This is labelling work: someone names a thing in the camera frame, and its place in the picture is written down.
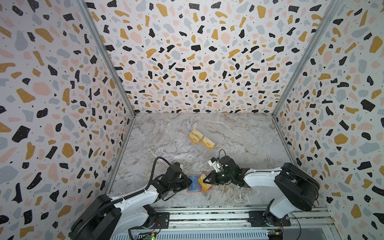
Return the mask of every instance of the white vein in marble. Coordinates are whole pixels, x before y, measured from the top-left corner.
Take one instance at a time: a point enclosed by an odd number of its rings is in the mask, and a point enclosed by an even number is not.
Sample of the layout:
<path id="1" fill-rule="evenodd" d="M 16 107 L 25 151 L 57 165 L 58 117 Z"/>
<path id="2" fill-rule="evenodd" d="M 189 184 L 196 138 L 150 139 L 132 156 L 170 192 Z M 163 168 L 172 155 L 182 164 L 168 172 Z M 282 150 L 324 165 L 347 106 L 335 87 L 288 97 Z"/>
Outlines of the white vein in marble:
<path id="1" fill-rule="evenodd" d="M 216 144 L 212 151 L 188 139 L 194 128 Z M 145 186 L 157 156 L 171 163 L 181 163 L 187 175 L 201 174 L 213 170 L 207 162 L 217 157 L 222 148 L 240 168 L 270 169 L 289 162 L 271 114 L 139 113 L 110 196 Z M 166 169 L 167 165 L 159 160 L 154 177 L 165 173 Z M 281 196 L 281 191 L 274 187 L 239 188 L 230 184 L 214 186 L 210 192 L 187 193 L 184 190 L 152 206 L 263 205 Z"/>

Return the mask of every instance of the terrazzo wallpaper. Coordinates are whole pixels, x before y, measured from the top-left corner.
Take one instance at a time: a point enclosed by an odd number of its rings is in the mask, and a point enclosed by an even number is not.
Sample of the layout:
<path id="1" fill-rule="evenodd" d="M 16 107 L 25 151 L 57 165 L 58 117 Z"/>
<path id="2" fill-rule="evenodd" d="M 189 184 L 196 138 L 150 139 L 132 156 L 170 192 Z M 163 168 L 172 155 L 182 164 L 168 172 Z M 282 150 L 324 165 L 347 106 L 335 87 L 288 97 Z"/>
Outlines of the terrazzo wallpaper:
<path id="1" fill-rule="evenodd" d="M 384 239 L 384 2 L 344 2 L 277 120 L 344 239 Z"/>
<path id="2" fill-rule="evenodd" d="M 69 239 L 104 193 L 126 107 L 70 0 L 0 3 L 0 239 Z"/>
<path id="3" fill-rule="evenodd" d="M 86 2 L 137 113 L 267 113 L 330 1 Z"/>

